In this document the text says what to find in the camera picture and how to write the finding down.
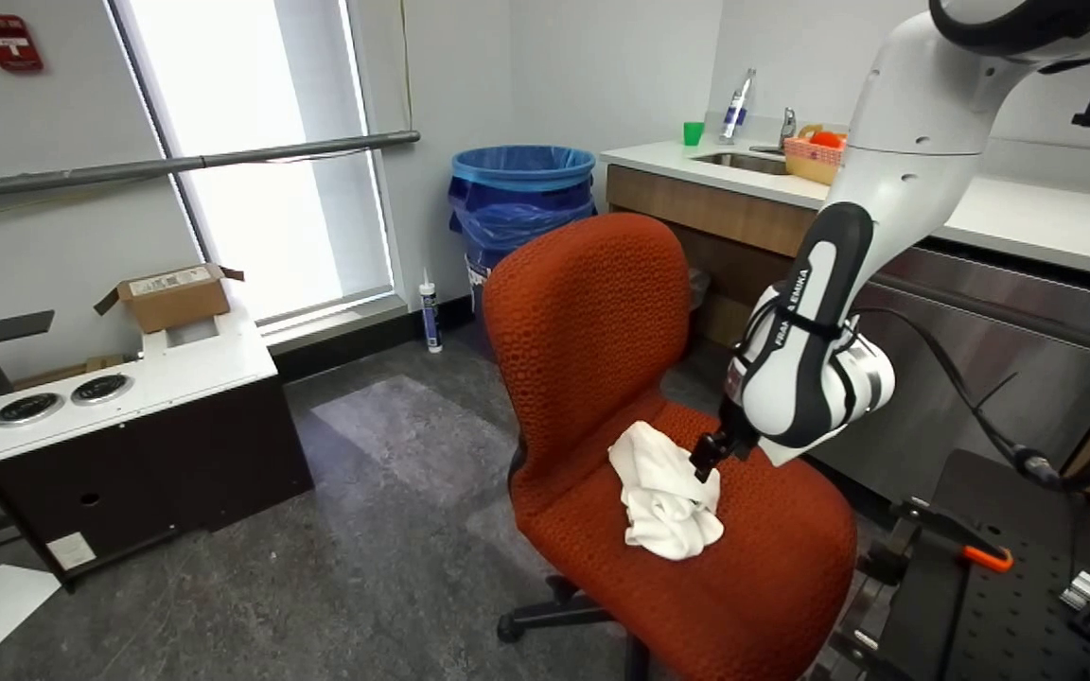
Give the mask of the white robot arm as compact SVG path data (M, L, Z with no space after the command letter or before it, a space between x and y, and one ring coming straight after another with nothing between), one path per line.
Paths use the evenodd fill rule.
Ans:
M854 296L954 216L1012 92L1082 63L1090 0L928 0L884 39L827 196L735 345L718 423L689 454L698 476L749 450L786 464L892 397L896 372L860 332Z

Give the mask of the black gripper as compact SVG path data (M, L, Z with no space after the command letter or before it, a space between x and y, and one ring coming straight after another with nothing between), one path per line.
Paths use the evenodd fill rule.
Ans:
M747 411L738 404L724 404L718 423L691 450L698 481L708 481L708 472L724 457L747 457L757 447L757 440L761 432L747 421Z

